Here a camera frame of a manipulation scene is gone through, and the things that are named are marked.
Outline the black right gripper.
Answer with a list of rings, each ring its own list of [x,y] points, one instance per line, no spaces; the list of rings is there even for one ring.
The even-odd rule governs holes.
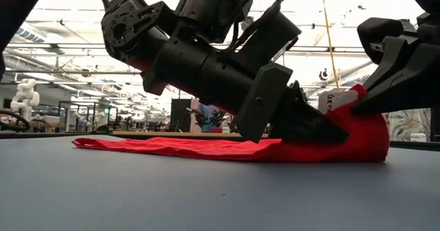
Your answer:
[[[439,104],[439,15],[424,12],[417,25],[416,30],[408,20],[373,17],[357,27],[362,47],[377,68],[363,84],[367,96],[351,107],[353,115]]]

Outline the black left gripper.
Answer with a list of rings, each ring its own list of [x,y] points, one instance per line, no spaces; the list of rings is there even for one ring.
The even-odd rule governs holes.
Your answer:
[[[348,132],[307,104],[293,71],[277,63],[262,68],[249,54],[225,52],[179,37],[144,42],[143,88],[162,95],[172,85],[203,103],[236,115],[239,133],[259,142],[269,138],[343,143]]]

